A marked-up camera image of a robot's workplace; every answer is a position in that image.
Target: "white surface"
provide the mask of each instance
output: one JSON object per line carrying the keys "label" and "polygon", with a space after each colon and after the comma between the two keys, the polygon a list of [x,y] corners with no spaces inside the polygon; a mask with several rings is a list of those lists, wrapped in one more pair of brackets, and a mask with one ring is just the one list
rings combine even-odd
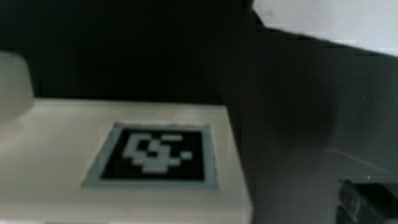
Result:
{"label": "white surface", "polygon": [[[219,190],[82,188],[114,122],[210,125]],[[224,107],[37,100],[0,137],[0,219],[247,224],[251,202]]]}
{"label": "white surface", "polygon": [[267,27],[398,56],[394,0],[256,0]]}
{"label": "white surface", "polygon": [[0,129],[28,111],[32,102],[27,62],[16,54],[0,51]]}

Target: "gray wall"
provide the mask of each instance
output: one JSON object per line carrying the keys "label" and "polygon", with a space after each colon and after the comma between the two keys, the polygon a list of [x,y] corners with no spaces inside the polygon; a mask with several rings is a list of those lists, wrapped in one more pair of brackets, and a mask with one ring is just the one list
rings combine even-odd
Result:
{"label": "gray wall", "polygon": [[28,60],[39,97],[226,104],[261,194],[267,155],[394,155],[398,59],[265,29],[242,5],[4,0],[0,49]]}

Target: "white box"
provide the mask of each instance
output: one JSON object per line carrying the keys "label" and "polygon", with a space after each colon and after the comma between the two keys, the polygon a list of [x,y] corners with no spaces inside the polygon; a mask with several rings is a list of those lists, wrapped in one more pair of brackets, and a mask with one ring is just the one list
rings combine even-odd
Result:
{"label": "white box", "polygon": [[[222,106],[36,100],[32,110],[18,122],[11,134],[0,135],[2,224],[251,222],[252,206],[227,110]],[[96,171],[98,164],[108,162],[101,153],[112,146],[110,142],[117,141],[117,130],[112,129],[117,127],[115,123],[131,127],[149,125],[167,129],[172,125],[176,128],[206,130],[203,133],[208,133],[210,141],[203,143],[210,144],[213,152],[203,154],[203,158],[208,158],[203,159],[203,169],[210,172],[203,183],[201,180],[176,181],[169,177],[162,181],[155,181],[151,177],[144,181],[140,177],[133,177],[133,181],[121,181],[119,176],[105,184],[92,181],[87,175],[101,173],[101,170]],[[181,136],[165,133],[162,138],[179,141]],[[169,147],[169,143],[162,141],[149,142]],[[137,152],[128,154],[124,150],[124,157],[130,156],[131,159],[131,155]],[[158,172],[156,175],[162,176],[169,172],[169,175],[174,172],[171,166],[178,167],[176,164],[194,161],[195,155],[181,151],[179,159],[172,160],[174,165],[167,163],[167,168],[165,165],[160,168],[158,164],[163,162],[155,165],[146,162],[146,172],[142,163],[135,161],[142,165],[142,173],[155,175]]]}

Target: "dark background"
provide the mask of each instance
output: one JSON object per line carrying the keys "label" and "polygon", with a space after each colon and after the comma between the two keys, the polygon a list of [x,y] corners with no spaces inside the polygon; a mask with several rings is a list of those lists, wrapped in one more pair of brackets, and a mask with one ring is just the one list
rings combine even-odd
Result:
{"label": "dark background", "polygon": [[256,223],[270,155],[396,146],[398,60],[263,28],[251,1],[0,0],[0,49],[37,97],[227,105]]}

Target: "black object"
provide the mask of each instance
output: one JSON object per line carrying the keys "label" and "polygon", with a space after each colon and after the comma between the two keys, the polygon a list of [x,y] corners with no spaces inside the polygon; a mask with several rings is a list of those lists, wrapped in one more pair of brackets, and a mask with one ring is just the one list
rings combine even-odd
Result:
{"label": "black object", "polygon": [[341,208],[357,224],[386,224],[398,220],[398,199],[380,183],[343,182]]}

